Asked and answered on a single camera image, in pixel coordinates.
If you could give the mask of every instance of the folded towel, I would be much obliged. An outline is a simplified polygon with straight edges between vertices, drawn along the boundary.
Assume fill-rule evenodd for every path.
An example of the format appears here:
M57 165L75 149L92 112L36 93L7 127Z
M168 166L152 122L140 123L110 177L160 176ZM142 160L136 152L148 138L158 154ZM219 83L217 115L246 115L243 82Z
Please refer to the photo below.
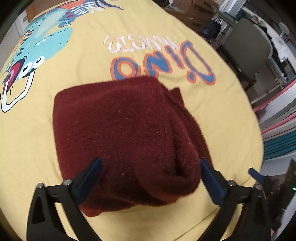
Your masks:
M72 87L54 100L59 167L72 179L94 157L103 172L80 206L89 216L134 205L161 206L198 187L199 158L210 161L180 90L142 76Z

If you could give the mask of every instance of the gray chair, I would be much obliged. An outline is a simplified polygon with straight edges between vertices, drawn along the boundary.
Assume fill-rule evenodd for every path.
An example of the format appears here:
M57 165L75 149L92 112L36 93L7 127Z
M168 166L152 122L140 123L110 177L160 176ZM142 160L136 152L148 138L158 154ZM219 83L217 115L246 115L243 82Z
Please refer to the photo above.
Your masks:
M237 68L237 77L246 81L247 91L256 83L255 73L272 56L272 45L266 33L250 20L239 20L221 50L227 62Z

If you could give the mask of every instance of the wooden dresser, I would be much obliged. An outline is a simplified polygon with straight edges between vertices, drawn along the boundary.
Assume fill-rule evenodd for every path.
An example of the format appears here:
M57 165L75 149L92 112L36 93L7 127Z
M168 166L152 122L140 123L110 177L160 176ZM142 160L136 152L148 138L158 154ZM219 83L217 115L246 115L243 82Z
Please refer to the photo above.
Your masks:
M218 4L212 0L174 0L172 4L174 9L168 7L164 9L200 34L214 15L211 5L218 7Z

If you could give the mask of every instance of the white cartoon eye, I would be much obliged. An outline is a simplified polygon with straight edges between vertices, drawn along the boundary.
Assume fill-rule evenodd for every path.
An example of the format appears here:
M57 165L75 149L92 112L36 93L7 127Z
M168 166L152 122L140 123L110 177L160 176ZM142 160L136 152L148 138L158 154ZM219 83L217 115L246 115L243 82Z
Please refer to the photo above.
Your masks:
M39 59L37 59L34 63L33 63L33 69L36 69L38 68L40 65L43 64L45 60L45 57L44 56L40 56Z
M22 70L20 71L20 78L23 78L27 73L29 73L32 65L33 65L33 63L29 62L22 68Z

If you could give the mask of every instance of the metal screw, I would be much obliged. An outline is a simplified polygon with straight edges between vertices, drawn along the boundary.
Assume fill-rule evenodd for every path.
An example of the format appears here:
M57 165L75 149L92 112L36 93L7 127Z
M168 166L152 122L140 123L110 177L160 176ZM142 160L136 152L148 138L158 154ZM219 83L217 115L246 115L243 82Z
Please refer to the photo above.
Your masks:
M38 183L37 184L37 188L42 188L42 187L44 187L44 184L43 183Z
M261 190L261 189L262 189L261 186L260 186L259 184L256 184L256 185L255 185L255 188L258 189L258 190Z
M236 183L235 181L233 181L233 180L229 180L229 181L227 182L227 184L228 184L229 186L234 187L237 183Z
M71 183L72 183L72 180L71 180L71 179L67 179L67 180L63 181L63 185L64 185L64 186L68 186L68 185L70 185Z

